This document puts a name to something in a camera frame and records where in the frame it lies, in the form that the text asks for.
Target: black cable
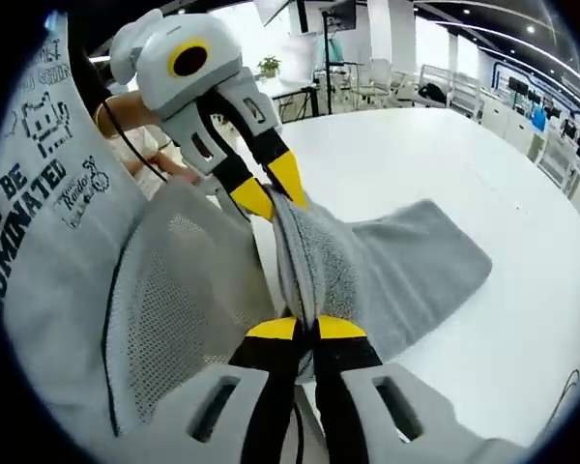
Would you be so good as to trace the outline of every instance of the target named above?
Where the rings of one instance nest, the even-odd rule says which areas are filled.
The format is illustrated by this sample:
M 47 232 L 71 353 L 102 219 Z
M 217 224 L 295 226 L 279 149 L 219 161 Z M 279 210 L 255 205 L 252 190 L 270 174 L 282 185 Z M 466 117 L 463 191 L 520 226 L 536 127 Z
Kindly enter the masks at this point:
M 292 103 L 294 103 L 294 96 L 291 96 L 290 98 L 292 98 Z M 287 101 L 283 101 L 279 104 L 279 119 L 281 120 L 281 122 L 283 122 L 283 115 L 286 112 L 286 108 L 290 105 L 289 102 Z
M 158 147 L 158 148 L 157 148 L 157 150 L 159 150 L 159 151 L 160 151 L 160 150 L 164 150 L 164 149 L 166 149 L 167 147 L 169 147 L 171 144 L 172 144 L 172 140 L 170 140 L 169 142 L 167 142 L 167 143 L 166 143 L 166 144 L 164 144 L 164 145 L 161 145 L 160 147 Z
M 571 378 L 573 377 L 573 374 L 576 374 L 578 376 L 578 379 L 571 382 Z M 550 425 L 550 423 L 552 422 L 554 417 L 557 415 L 557 412 L 559 411 L 559 407 L 561 407 L 561 403 L 565 399 L 567 392 L 569 392 L 569 390 L 572 387 L 575 387 L 576 385 L 578 385 L 578 382 L 580 382 L 580 371 L 578 369 L 573 369 L 571 371 L 571 373 L 569 374 L 569 377 L 567 377 L 567 380 L 565 382 L 565 386 L 563 387 L 563 392 L 561 393 L 561 396 L 559 397 L 559 401 L 557 401 L 557 405 L 554 407 L 554 410 L 552 411 L 552 414 L 550 415 L 550 419 L 548 419 L 548 422 L 545 424 L 544 430 L 548 427 L 548 425 Z
M 301 105 L 301 108 L 299 108 L 299 112 L 297 113 L 296 121 L 305 119 L 305 114 L 307 113 L 307 99 L 308 99 L 308 95 L 305 94 L 305 99 L 303 101 L 303 105 Z
M 295 416 L 297 417 L 297 464 L 303 464 L 303 454 L 305 452 L 305 435 L 303 432 L 303 418 L 301 417 L 301 411 L 299 411 L 299 406 L 294 403 L 292 406 Z
M 144 157 L 142 157 L 140 155 L 140 153 L 137 151 L 137 149 L 133 146 L 133 144 L 131 143 L 131 141 L 127 138 L 127 136 L 125 135 L 125 133 L 123 132 L 123 128 L 120 126 L 120 123 L 118 122 L 118 120 L 116 119 L 116 116 L 114 116 L 114 113 L 112 113 L 111 109 L 109 109 L 109 105 L 107 104 L 107 101 L 103 100 L 101 102 L 101 104 L 103 105 L 103 108 L 105 108 L 105 112 L 107 113 L 107 116 L 109 117 L 109 120 L 112 122 L 112 124 L 114 125 L 114 129 L 116 129 L 116 131 L 120 134 L 120 136 L 123 138 L 123 140 L 125 141 L 125 143 L 127 144 L 127 146 L 131 149 L 132 152 L 135 153 L 135 155 L 138 157 L 138 159 L 140 161 L 142 161 L 142 163 L 148 167 L 151 171 L 153 171 L 155 173 L 155 175 L 157 177 L 159 177 L 162 181 L 167 182 L 167 179 L 165 179 L 165 177 L 163 177 L 161 175 L 160 172 L 157 171 L 157 169 L 155 169 L 150 162 L 148 162 Z

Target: ceiling light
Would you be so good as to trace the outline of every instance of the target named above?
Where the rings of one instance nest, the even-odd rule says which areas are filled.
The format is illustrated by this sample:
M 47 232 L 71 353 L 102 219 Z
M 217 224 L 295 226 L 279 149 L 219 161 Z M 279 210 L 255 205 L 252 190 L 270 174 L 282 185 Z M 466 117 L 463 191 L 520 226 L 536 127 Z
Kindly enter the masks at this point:
M 564 63 L 563 61 L 561 61 L 559 58 L 557 58 L 554 55 L 551 55 L 550 53 L 548 53 L 547 51 L 539 48 L 538 46 L 533 45 L 532 43 L 528 43 L 528 42 L 524 42 L 521 39 L 518 39 L 516 37 L 510 36 L 508 34 L 504 34 L 502 32 L 498 32 L 498 31 L 493 31 L 492 29 L 486 29 L 484 27 L 479 27 L 479 26 L 473 26 L 471 24 L 465 24 L 465 23 L 460 23 L 460 22 L 450 22 L 450 21 L 431 21 L 433 24 L 440 24 L 442 26 L 455 26 L 455 27 L 462 27 L 462 28 L 468 28 L 468 29 L 474 29 L 477 31 L 482 31 L 482 32 L 487 32 L 489 34 L 493 34 L 495 36 L 498 37 L 502 37 L 505 39 L 508 39 L 512 42 L 516 42 L 517 44 L 521 44 L 524 45 L 528 48 L 530 48 L 533 51 L 536 51 L 537 53 L 542 54 L 543 56 L 549 58 L 550 60 L 554 61 L 555 63 L 558 63 L 559 65 L 561 65 L 563 68 L 565 68 L 566 70 L 568 70 L 570 73 L 572 73 L 573 75 L 575 75 L 576 77 L 578 77 L 580 79 L 580 72 L 578 72 L 577 70 L 575 70 L 574 68 L 572 68 L 570 65 L 568 65 L 567 63 Z
M 100 63 L 102 61 L 109 61 L 109 56 L 93 56 L 89 60 L 91 63 Z
M 486 46 L 480 46 L 478 48 L 479 50 L 482 51 L 486 51 L 488 53 L 492 53 L 494 55 L 500 56 L 502 58 L 509 58 L 510 61 L 512 61 L 513 63 L 516 63 L 524 68 L 528 68 L 529 70 L 534 71 L 537 75 L 539 75 L 540 77 L 543 77 L 545 80 L 551 82 L 556 88 L 560 88 L 565 90 L 565 92 L 568 94 L 568 96 L 573 100 L 576 101 L 580 104 L 580 97 L 578 97 L 576 94 L 574 94 L 573 92 L 571 92 L 567 87 L 565 87 L 561 82 L 559 82 L 557 79 L 555 79 L 554 77 L 550 77 L 548 74 L 541 72 L 540 70 L 533 68 L 531 65 L 527 65 L 526 63 L 524 63 L 523 61 L 518 60 L 517 58 L 511 58 L 508 57 L 507 55 L 505 55 L 505 53 L 501 53 L 500 51 L 496 51 L 496 50 L 492 50 L 491 48 L 488 48 Z

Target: gray towel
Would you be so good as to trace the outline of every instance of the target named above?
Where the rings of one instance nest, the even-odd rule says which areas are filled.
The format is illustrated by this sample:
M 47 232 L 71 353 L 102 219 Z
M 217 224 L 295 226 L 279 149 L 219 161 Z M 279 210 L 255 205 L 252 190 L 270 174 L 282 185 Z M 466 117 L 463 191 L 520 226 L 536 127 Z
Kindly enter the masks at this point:
M 438 327 L 485 282 L 490 258 L 432 202 L 345 223 L 272 191 L 281 292 L 308 326 L 350 320 L 383 362 Z M 302 378 L 309 377 L 304 371 Z

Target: gray shirt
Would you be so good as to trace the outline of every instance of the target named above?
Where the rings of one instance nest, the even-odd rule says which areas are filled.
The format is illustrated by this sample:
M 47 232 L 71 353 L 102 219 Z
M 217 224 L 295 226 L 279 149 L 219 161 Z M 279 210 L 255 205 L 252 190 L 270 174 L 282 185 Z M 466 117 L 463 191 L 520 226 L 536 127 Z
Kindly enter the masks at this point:
M 0 311 L 33 388 L 85 444 L 111 436 L 103 323 L 146 199 L 77 94 L 66 18 L 46 26 L 0 134 Z

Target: potted plant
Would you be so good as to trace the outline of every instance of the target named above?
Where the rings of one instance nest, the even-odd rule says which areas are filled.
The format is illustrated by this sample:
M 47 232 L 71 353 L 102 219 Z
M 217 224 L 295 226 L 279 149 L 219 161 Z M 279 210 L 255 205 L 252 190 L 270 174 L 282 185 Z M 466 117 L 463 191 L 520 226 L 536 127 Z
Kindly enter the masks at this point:
M 258 63 L 258 68 L 260 68 L 260 72 L 265 77 L 275 77 L 279 70 L 279 63 L 281 62 L 274 56 L 265 56 L 262 58 L 260 63 Z

